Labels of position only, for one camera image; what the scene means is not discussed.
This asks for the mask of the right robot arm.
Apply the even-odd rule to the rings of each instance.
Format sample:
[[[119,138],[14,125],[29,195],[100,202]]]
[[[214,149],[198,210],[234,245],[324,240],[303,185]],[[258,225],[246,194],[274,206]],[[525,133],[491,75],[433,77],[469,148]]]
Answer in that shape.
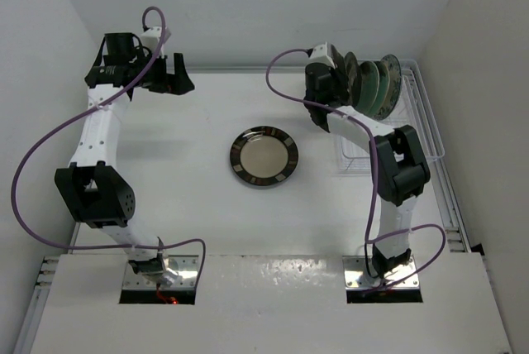
[[[372,246],[367,271],[381,279],[410,260],[412,212],[431,178],[417,131],[410,125],[393,128],[341,104],[339,91],[345,86],[328,65],[308,64],[305,85],[304,102],[315,124],[369,153],[380,219],[377,237],[365,242]]]

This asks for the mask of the blue floral white plate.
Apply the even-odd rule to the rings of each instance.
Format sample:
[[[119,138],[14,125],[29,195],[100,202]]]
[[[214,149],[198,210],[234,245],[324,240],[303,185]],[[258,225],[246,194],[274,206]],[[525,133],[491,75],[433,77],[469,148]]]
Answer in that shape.
[[[397,106],[402,89],[402,70],[398,58],[393,54],[384,56],[381,60],[388,67],[389,86],[383,106],[377,116],[379,120],[384,120],[390,116]]]

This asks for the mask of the grey rim beige plate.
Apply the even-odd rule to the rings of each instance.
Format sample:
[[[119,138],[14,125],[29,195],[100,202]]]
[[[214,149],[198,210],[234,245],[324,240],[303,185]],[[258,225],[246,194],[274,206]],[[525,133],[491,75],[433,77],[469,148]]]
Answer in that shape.
[[[331,59],[334,64],[334,68],[331,70],[331,76],[333,78],[333,91],[335,97],[342,105],[350,106],[350,82],[344,57],[334,45],[331,45],[330,51]]]

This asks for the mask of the brown patterned rim plate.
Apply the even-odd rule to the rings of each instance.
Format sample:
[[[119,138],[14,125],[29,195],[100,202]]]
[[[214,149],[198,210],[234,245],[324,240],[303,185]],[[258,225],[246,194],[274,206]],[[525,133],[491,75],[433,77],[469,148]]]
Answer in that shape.
[[[231,170],[244,184],[259,189],[284,183],[296,170],[299,151],[294,139],[272,126],[243,131],[231,144]]]

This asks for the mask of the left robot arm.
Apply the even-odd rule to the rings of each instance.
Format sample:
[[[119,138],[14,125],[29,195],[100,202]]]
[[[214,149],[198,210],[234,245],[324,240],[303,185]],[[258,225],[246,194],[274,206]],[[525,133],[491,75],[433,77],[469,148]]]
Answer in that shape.
[[[132,80],[156,93],[185,94],[193,90],[186,74],[167,71],[160,41],[170,34],[161,27],[133,33],[107,33],[85,82],[88,105],[78,147],[69,166],[55,172],[55,185],[74,221],[108,235],[124,247],[132,271],[169,287],[179,278],[175,261],[163,243],[134,220],[136,196],[117,171],[117,144],[133,92],[120,94]]]

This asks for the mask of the teal flower plate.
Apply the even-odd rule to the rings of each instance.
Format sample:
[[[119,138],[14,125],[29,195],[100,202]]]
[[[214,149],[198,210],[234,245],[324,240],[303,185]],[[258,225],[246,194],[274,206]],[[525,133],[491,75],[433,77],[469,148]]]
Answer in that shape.
[[[379,67],[382,75],[379,80],[379,94],[377,97],[379,108],[376,111],[374,118],[381,121],[389,114],[390,99],[392,94],[391,68],[388,56],[386,55],[383,57],[377,66]]]
[[[373,61],[360,65],[361,90],[358,111],[367,115],[372,108],[379,89],[379,69]]]

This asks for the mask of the grey rim plate front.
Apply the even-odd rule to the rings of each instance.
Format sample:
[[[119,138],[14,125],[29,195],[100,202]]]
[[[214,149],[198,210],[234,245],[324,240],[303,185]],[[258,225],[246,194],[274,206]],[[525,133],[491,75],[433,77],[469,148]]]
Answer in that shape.
[[[347,52],[344,57],[346,74],[348,78],[348,90],[350,92],[350,104],[353,108],[357,108],[360,102],[362,74],[361,68],[355,54],[351,51]]]

